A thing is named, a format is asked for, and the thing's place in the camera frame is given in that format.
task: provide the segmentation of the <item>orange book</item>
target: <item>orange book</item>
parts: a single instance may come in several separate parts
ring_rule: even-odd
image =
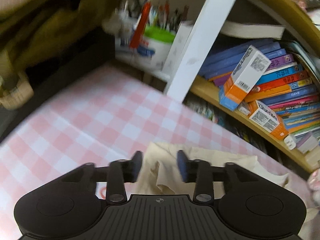
[[[296,127],[293,127],[293,128],[289,128],[288,131],[290,133],[292,133],[292,132],[296,132],[296,131],[299,131],[301,129],[304,129],[304,128],[307,128],[309,126],[313,126],[313,125],[316,125],[316,124],[320,124],[320,121],[317,120],[317,121],[305,123],[305,124],[302,124],[302,125],[299,125],[299,126],[296,126]]]
[[[254,94],[248,94],[245,98],[244,101],[246,103],[252,102],[254,100],[261,100],[263,98],[271,98],[274,96],[278,96],[278,95],[283,95],[286,93],[290,93],[291,87],[289,85],[283,85],[280,87],[276,87],[276,88],[272,88],[266,91],[262,91],[259,93],[254,93]]]
[[[283,86],[292,82],[296,82],[302,79],[305,79],[308,77],[308,73],[306,70],[286,76],[286,77],[282,77],[279,79],[275,79],[273,81],[267,82],[267,83],[263,83],[257,86],[254,86],[252,88],[252,90],[249,92],[250,94],[254,94],[254,93],[258,93],[258,92],[262,92],[262,91],[266,91],[275,87],[279,87],[279,86]]]
[[[231,72],[228,72],[228,73],[224,73],[224,74],[219,75],[219,76],[216,76],[216,77],[209,78],[209,81],[216,80],[216,79],[218,79],[218,78],[220,78],[220,77],[228,76],[228,75],[230,75],[231,73],[232,73],[232,71],[231,71]]]

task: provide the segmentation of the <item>wooden shelf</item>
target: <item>wooden shelf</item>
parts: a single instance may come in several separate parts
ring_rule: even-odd
[[[290,159],[295,161],[299,166],[305,169],[308,172],[312,172],[312,168],[310,165],[305,161],[302,153],[300,153],[297,149],[289,150],[283,141],[276,139],[274,136],[270,135],[266,130],[262,127],[257,125],[256,123],[252,122],[246,115],[242,114],[238,110],[234,112],[230,111],[229,109],[223,107],[219,104],[219,88],[217,88],[213,83],[208,82],[204,78],[200,76],[196,76],[194,80],[190,92],[196,94],[197,96],[203,98],[207,102],[213,104],[214,106],[218,107],[225,113],[231,115],[235,119],[239,120],[244,125],[248,126],[250,129],[254,130],[256,133],[261,135],[267,141],[272,143],[275,147],[277,147],[280,151],[284,152]]]

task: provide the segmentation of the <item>box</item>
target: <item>box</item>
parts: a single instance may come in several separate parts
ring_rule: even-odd
[[[249,110],[249,106],[248,103],[242,101],[239,106],[238,106],[238,110],[245,115],[249,115],[250,114],[250,110]]]
[[[263,53],[250,46],[219,92],[219,103],[234,111],[271,64]]]
[[[289,134],[282,118],[277,116],[276,113],[264,103],[255,100],[248,105],[250,109],[249,119],[267,130],[271,135],[282,140]]]
[[[319,142],[317,138],[313,136],[312,132],[308,132],[298,143],[297,143],[297,149],[303,153],[306,154],[310,151],[312,151],[314,148],[316,148],[319,145]]]

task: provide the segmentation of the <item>white container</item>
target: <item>white container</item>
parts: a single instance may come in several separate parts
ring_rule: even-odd
[[[175,35],[152,27],[146,30],[135,53],[135,63],[152,70],[162,70]]]

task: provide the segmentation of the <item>table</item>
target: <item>table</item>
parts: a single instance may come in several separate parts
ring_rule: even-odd
[[[14,240],[17,200],[86,163],[130,159],[149,142],[257,155],[271,173],[290,173],[292,190],[311,206],[305,181],[217,124],[104,65],[57,94],[23,121],[0,147],[0,235]]]

